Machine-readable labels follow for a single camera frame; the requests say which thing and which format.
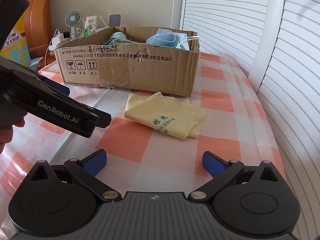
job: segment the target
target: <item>charging cable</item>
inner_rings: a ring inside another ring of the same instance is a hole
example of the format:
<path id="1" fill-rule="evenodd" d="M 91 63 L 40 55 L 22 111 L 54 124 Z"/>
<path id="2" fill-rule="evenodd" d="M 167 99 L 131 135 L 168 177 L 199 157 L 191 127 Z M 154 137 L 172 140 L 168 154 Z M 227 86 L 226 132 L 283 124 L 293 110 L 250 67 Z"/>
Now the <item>charging cable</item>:
<path id="1" fill-rule="evenodd" d="M 53 37 L 52 37 L 49 45 L 48 45 L 47 51 L 45 52 L 45 55 L 44 55 L 44 67 L 47 66 L 47 62 L 46 62 L 46 60 L 47 60 L 47 53 L 48 53 L 48 50 L 49 50 L 49 47 L 50 47 L 50 45 L 51 45 L 51 43 L 52 43 L 53 38 L 56 36 L 57 31 L 58 31 L 58 34 L 60 34 L 60 31 L 59 31 L 59 29 L 57 28 L 57 29 L 55 30 L 55 32 L 54 32 L 54 35 L 53 35 Z"/>
<path id="2" fill-rule="evenodd" d="M 181 44 L 183 44 L 183 43 L 185 43 L 185 42 L 187 42 L 187 41 L 192 41 L 192 40 L 199 40 L 199 36 L 190 36 L 190 37 L 187 37 L 186 40 L 180 42 L 180 43 L 177 45 L 176 49 L 178 49 Z"/>
<path id="3" fill-rule="evenodd" d="M 70 37 L 71 37 L 72 40 L 78 39 L 80 37 L 80 35 L 81 35 L 81 29 L 80 28 L 76 28 L 75 32 L 70 33 Z"/>

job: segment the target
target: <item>cardboard box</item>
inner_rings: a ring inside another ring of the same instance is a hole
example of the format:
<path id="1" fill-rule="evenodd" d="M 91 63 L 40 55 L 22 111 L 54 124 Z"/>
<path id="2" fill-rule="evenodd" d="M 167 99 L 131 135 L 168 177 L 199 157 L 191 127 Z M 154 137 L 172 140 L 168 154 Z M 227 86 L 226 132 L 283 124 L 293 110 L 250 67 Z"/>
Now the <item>cardboard box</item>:
<path id="1" fill-rule="evenodd" d="M 199 42 L 188 41 L 190 51 L 145 44 L 157 30 L 158 27 L 112 27 L 64 44 L 54 51 L 63 81 L 189 97 L 196 74 Z M 197 35 L 191 31 L 170 30 Z M 139 43 L 102 45 L 119 31 Z"/>

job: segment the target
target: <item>mini fan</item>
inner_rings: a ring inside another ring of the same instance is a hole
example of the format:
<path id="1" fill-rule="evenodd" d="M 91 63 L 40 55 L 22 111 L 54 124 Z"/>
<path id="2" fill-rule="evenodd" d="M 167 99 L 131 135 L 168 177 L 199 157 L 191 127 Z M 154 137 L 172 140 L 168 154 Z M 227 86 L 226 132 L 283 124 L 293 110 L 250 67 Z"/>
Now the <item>mini fan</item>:
<path id="1" fill-rule="evenodd" d="M 80 33 L 77 31 L 77 25 L 81 22 L 82 14 L 77 10 L 72 10 L 67 13 L 65 18 L 65 23 L 68 27 L 71 27 L 71 38 L 75 39 L 77 38 Z"/>

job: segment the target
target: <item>orange and white checkered fabric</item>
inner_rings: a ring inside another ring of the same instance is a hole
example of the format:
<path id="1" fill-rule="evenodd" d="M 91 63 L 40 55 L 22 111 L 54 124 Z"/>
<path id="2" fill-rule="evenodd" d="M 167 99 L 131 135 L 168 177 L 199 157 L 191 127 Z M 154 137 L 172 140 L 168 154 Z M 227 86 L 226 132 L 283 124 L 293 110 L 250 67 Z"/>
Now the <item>orange and white checkered fabric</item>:
<path id="1" fill-rule="evenodd" d="M 62 82 L 56 63 L 41 71 Z M 28 114 L 26 126 L 14 129 L 13 141 L 0 155 L 0 225 L 7 234 L 8 203 L 39 159 L 62 164 L 82 159 L 96 149 L 108 154 L 97 178 L 118 190 L 183 191 L 189 194 L 211 179 L 202 167 L 202 154 L 246 165 L 272 161 L 284 176 L 280 154 L 266 114 L 248 79 L 229 55 L 201 53 L 190 102 L 207 109 L 199 139 L 185 141 L 123 117 L 130 92 L 69 86 L 70 96 L 112 115 L 106 129 L 96 128 L 87 139 Z"/>

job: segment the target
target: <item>blue face mask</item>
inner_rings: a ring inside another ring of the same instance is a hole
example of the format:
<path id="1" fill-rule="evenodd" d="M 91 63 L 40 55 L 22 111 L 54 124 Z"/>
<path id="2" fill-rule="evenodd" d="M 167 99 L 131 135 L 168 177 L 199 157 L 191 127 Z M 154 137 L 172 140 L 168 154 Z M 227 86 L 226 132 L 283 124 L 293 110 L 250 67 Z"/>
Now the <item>blue face mask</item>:
<path id="1" fill-rule="evenodd" d="M 172 31 L 159 28 L 156 35 L 147 39 L 146 44 L 175 48 L 179 44 L 179 40 Z"/>

